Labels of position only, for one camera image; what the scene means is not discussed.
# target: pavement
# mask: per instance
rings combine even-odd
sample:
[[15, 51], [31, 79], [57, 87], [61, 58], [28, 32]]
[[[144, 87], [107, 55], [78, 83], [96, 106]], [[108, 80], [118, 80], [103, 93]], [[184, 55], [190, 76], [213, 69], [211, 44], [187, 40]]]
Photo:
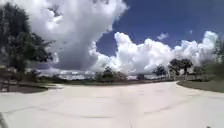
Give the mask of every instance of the pavement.
[[175, 82], [0, 93], [8, 128], [224, 128], [223, 109], [224, 94]]

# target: white cloud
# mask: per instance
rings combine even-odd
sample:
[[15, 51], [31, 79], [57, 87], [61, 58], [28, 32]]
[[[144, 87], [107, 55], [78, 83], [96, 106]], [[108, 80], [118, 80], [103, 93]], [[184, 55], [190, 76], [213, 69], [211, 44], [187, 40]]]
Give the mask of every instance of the white cloud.
[[30, 15], [34, 32], [55, 40], [54, 68], [86, 70], [98, 60], [96, 44], [127, 10], [123, 0], [13, 0]]
[[164, 40], [164, 39], [166, 39], [168, 37], [169, 37], [168, 33], [161, 33], [159, 36], [157, 36], [157, 39]]
[[128, 74], [150, 72], [160, 64], [167, 66], [173, 58], [188, 58], [194, 65], [200, 65], [201, 61], [213, 57], [214, 43], [217, 39], [215, 33], [207, 31], [201, 43], [182, 40], [180, 46], [172, 49], [149, 38], [137, 45], [124, 33], [117, 32], [114, 37], [117, 42], [116, 56], [104, 57], [100, 61], [108, 62], [114, 69]]
[[190, 30], [189, 33], [190, 33], [190, 34], [193, 34], [193, 30]]
[[[51, 47], [55, 56], [48, 73], [66, 75], [90, 75], [111, 66], [125, 73], [152, 71], [159, 64], [168, 65], [175, 57], [189, 58], [196, 65], [212, 58], [217, 35], [205, 32], [202, 42], [183, 40], [180, 46], [170, 48], [161, 41], [169, 35], [162, 33], [160, 41], [150, 38], [135, 44], [128, 35], [117, 32], [115, 56], [97, 52], [96, 42], [112, 30], [113, 23], [127, 10], [123, 0], [14, 0], [30, 15], [34, 32], [45, 39], [56, 40]], [[48, 8], [59, 5], [61, 16], [55, 17]]]

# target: vegetation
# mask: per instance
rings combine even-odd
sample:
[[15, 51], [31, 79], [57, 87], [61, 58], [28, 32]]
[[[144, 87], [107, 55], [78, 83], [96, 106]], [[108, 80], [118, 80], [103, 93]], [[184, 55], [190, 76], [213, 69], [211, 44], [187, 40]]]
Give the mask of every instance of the vegetation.
[[177, 83], [180, 86], [199, 89], [204, 91], [222, 92], [224, 93], [224, 81], [181, 81]]
[[110, 67], [106, 67], [103, 72], [95, 74], [95, 80], [97, 82], [124, 82], [127, 80], [127, 75], [122, 72], [113, 71]]
[[29, 62], [47, 62], [52, 59], [46, 51], [50, 42], [32, 33], [29, 17], [23, 9], [10, 3], [0, 7], [0, 59], [9, 68], [15, 68], [17, 77], [24, 75]]
[[138, 74], [137, 75], [137, 79], [138, 80], [145, 80], [146, 78], [145, 78], [145, 75], [144, 74]]
[[157, 66], [154, 70], [153, 70], [153, 73], [156, 75], [156, 76], [163, 76], [163, 75], [166, 75], [167, 72], [166, 72], [166, 69], [163, 65], [159, 65]]

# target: tree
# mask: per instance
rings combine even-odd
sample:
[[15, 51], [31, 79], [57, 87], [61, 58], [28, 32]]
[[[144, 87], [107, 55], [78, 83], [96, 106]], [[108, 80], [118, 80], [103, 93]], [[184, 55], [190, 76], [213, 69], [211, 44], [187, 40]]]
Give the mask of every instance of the tree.
[[193, 66], [193, 64], [192, 64], [192, 62], [189, 59], [182, 59], [180, 61], [180, 69], [184, 69], [184, 74], [185, 75], [188, 74], [187, 69], [191, 68], [192, 66]]
[[7, 67], [23, 74], [29, 62], [52, 59], [46, 51], [52, 41], [44, 41], [31, 32], [29, 17], [23, 9], [6, 3], [0, 7], [0, 17], [0, 57]]
[[153, 70], [153, 73], [156, 75], [156, 76], [162, 76], [162, 75], [166, 75], [167, 72], [165, 70], [165, 67], [163, 65], [159, 65], [157, 66], [154, 70]]
[[138, 74], [137, 75], [137, 79], [138, 80], [145, 80], [146, 78], [145, 78], [145, 75], [144, 74]]
[[195, 78], [197, 79], [197, 76], [202, 76], [205, 74], [205, 69], [203, 66], [195, 66], [193, 74], [195, 75]]
[[175, 75], [180, 75], [180, 65], [181, 61], [178, 59], [173, 59], [170, 61], [169, 69], [175, 72]]
[[38, 72], [35, 69], [32, 69], [29, 72], [26, 72], [25, 77], [27, 81], [31, 81], [31, 82], [37, 82], [37, 77], [40, 75], [41, 73]]

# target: asphalt road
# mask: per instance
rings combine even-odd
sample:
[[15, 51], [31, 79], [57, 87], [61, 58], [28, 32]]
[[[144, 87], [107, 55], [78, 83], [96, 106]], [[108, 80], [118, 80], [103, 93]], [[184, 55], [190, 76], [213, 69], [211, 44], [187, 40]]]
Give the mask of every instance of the asphalt road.
[[174, 82], [0, 93], [9, 128], [224, 128], [223, 109], [224, 94]]

